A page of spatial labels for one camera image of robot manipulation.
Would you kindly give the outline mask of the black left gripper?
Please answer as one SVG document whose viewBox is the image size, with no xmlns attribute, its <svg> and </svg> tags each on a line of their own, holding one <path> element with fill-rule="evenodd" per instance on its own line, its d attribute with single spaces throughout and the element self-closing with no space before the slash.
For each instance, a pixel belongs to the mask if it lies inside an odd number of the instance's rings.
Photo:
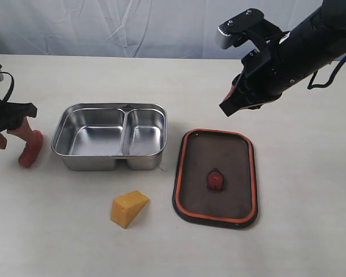
<svg viewBox="0 0 346 277">
<path fill-rule="evenodd" d="M 0 132 L 7 129 L 7 133 L 17 136 L 26 143 L 35 140 L 35 134 L 31 129 L 27 117 L 36 118 L 37 107 L 33 103 L 9 102 L 13 92 L 13 86 L 3 99 L 0 99 Z M 0 149 L 6 149 L 7 139 L 0 133 Z"/>
</svg>

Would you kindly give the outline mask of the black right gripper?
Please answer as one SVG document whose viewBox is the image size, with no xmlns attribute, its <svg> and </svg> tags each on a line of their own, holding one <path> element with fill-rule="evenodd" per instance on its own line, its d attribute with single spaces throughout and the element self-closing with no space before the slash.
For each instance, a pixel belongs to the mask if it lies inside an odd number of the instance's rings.
<svg viewBox="0 0 346 277">
<path fill-rule="evenodd" d="M 274 40 L 262 51 L 254 49 L 242 58 L 243 69 L 220 103 L 226 116 L 239 110 L 258 110 L 279 99 L 292 86 L 279 58 L 279 47 L 279 41 Z"/>
</svg>

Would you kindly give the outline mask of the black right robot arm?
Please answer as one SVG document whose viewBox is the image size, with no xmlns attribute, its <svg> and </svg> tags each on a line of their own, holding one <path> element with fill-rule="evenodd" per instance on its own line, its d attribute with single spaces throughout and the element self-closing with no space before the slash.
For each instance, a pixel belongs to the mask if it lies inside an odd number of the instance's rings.
<svg viewBox="0 0 346 277">
<path fill-rule="evenodd" d="M 346 1 L 322 5 L 290 31 L 282 31 L 251 8 L 220 24 L 217 44 L 223 50 L 251 41 L 243 69 L 220 103 L 226 116 L 259 109 L 310 77 L 308 89 L 331 85 L 346 63 Z"/>
</svg>

